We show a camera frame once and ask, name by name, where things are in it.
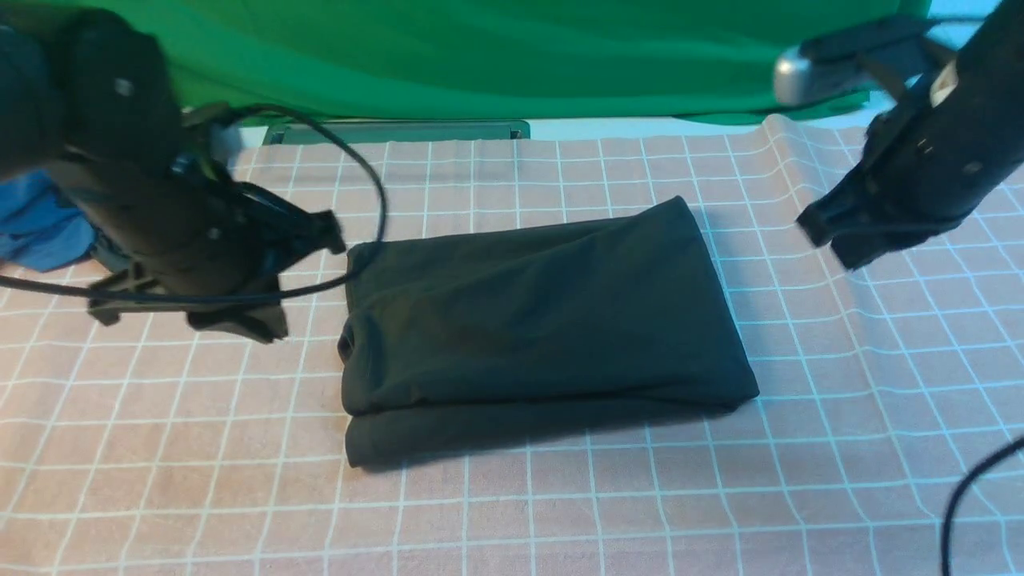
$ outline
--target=black t-shirt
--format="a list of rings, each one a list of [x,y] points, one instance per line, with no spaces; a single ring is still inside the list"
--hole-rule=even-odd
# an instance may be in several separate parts
[[[681,198],[381,248],[346,285],[338,344],[353,466],[728,413],[759,394]]]

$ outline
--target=fabric fold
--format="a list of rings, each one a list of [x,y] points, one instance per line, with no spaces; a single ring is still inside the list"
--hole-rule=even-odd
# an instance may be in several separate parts
[[[367,257],[349,253],[349,266]],[[757,382],[681,198],[389,242],[346,285],[351,465],[729,412]]]

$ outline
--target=blue cloth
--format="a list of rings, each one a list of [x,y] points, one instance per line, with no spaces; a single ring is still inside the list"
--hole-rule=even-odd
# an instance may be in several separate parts
[[[45,172],[0,183],[0,260],[50,272],[81,259],[95,239],[82,212],[59,203]]]

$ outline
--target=folded black shirt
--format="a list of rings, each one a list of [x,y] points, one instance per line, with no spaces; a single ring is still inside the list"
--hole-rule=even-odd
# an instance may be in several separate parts
[[[352,466],[723,414],[759,394],[681,198],[625,218],[388,242],[346,296]]]

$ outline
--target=grid mat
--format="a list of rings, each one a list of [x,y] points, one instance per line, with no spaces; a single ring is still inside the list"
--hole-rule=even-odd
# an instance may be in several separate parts
[[[342,290],[289,302],[273,346],[176,315],[102,329],[79,300],[2,292],[0,574],[937,574],[952,486],[1024,431],[1024,176],[954,233],[846,274],[793,222],[861,145],[770,117],[729,136],[358,147],[395,239],[683,196],[762,388],[716,421],[373,475],[343,461]],[[328,146],[234,169],[334,206],[349,242],[373,235],[369,180]],[[343,269],[316,254],[284,284]],[[965,502],[956,574],[1024,573],[1022,470]]]

